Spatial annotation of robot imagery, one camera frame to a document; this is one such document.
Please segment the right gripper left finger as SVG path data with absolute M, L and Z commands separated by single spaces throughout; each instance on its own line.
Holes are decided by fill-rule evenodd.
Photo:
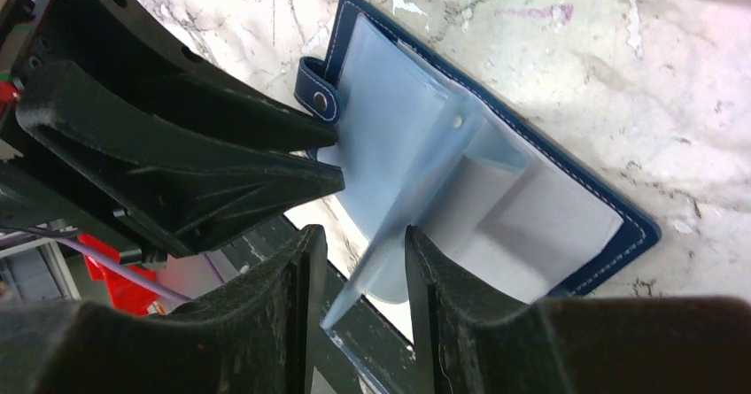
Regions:
M 327 268 L 324 228 L 167 315 L 82 301 L 1 308 L 4 393 L 307 393 Z

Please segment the navy blue card holder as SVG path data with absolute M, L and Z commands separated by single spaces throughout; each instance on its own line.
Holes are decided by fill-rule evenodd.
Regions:
M 583 296 L 655 246 L 653 218 L 366 0 L 339 0 L 294 96 L 337 142 L 337 201 L 368 245 L 323 320 L 407 300 L 405 230 L 511 298 Z

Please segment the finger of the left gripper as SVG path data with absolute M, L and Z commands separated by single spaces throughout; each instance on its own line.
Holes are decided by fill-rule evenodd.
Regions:
M 137 110 L 224 143 L 258 150 L 330 146 L 334 129 L 210 64 L 137 0 L 35 0 L 23 46 L 23 98 L 51 89 L 51 69 L 73 63 L 84 96 L 96 87 Z
M 301 151 L 258 150 L 208 138 L 137 110 L 96 87 L 86 97 L 73 63 L 51 89 L 23 96 L 20 127 L 92 187 L 94 209 L 141 247 L 176 257 L 211 251 L 298 205 L 341 191 L 336 166 Z

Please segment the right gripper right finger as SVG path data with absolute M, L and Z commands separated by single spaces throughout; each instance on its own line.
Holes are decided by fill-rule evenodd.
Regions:
M 545 297 L 530 305 L 416 227 L 405 264 L 421 393 L 747 393 L 750 306 L 733 297 Z

